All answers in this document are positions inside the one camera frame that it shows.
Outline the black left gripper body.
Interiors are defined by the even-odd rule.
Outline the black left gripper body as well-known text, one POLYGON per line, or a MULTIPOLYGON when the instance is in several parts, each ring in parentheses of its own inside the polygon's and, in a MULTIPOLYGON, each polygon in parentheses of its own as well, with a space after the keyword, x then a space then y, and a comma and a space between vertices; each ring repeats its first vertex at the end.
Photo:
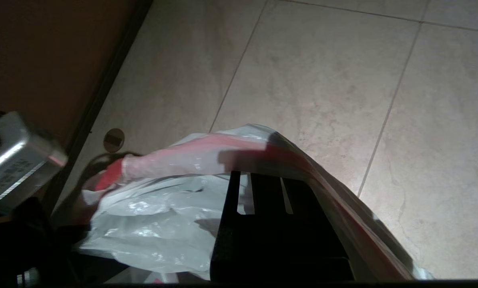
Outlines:
POLYGON ((53 226, 38 198, 20 204, 12 214, 19 228, 18 271, 15 283, 85 283, 80 255, 74 245, 82 240, 89 225, 53 226))

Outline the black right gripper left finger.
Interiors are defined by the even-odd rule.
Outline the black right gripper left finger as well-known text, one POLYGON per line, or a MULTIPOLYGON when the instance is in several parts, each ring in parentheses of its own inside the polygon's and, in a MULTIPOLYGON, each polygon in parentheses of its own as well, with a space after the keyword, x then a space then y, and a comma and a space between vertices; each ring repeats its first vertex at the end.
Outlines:
POLYGON ((281 179, 252 173, 254 214, 243 215, 237 211, 240 178, 241 172, 231 172, 211 257, 211 281, 281 281, 282 262, 275 251, 281 179))

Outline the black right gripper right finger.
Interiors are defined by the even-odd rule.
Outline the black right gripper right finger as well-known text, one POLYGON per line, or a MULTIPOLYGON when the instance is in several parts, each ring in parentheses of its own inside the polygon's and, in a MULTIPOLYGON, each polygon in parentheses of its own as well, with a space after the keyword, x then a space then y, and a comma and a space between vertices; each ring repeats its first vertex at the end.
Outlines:
POLYGON ((349 256, 310 186, 282 178, 281 212, 266 224, 277 242, 275 263, 300 281, 353 281, 349 256))

